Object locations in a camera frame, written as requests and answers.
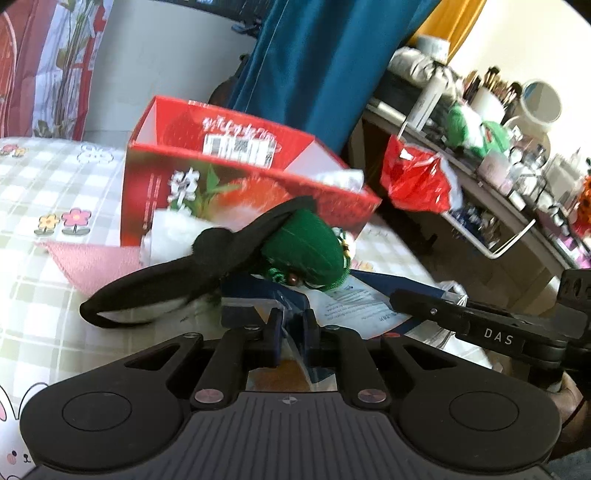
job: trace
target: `green and white plush toy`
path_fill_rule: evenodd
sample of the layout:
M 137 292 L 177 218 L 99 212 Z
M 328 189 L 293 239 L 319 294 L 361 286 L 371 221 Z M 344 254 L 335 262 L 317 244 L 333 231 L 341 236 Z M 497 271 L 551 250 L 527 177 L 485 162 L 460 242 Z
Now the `green and white plush toy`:
M 467 148 L 484 158 L 491 150 L 507 154 L 511 143 L 509 133 L 500 124 L 483 122 L 468 105 L 457 103 L 447 116 L 447 145 Z

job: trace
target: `brown bead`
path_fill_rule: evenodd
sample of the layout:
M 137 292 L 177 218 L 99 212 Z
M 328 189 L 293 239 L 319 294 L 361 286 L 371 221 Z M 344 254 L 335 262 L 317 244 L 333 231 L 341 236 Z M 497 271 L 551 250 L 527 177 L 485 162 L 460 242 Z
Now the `brown bead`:
M 290 273 L 287 276 L 287 284 L 289 286 L 295 287 L 299 282 L 300 282 L 300 279 L 297 277 L 297 275 Z

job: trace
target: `pink cloth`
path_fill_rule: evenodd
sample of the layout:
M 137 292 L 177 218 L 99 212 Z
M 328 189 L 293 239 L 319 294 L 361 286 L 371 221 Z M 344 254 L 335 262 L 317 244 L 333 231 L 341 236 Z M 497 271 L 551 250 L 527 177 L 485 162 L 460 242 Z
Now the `pink cloth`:
M 72 286 L 89 297 L 113 280 L 142 268 L 139 247 L 65 242 L 47 242 L 44 246 Z

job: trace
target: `red plastic bag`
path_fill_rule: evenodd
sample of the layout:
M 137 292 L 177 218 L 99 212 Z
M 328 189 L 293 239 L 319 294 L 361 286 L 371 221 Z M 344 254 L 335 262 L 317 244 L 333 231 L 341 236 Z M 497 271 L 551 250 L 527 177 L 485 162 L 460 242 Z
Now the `red plastic bag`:
M 462 206 L 457 177 L 441 155 L 390 137 L 380 183 L 401 210 L 434 213 Z

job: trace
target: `yellow curtain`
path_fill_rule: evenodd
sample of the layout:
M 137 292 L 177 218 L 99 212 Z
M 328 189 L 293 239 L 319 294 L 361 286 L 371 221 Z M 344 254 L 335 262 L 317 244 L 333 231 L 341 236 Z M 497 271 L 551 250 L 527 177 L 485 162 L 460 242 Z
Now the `yellow curtain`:
M 413 35 L 410 44 L 415 43 L 418 35 L 443 38 L 450 43 L 451 60 L 471 32 L 485 3 L 486 0 L 441 0 Z

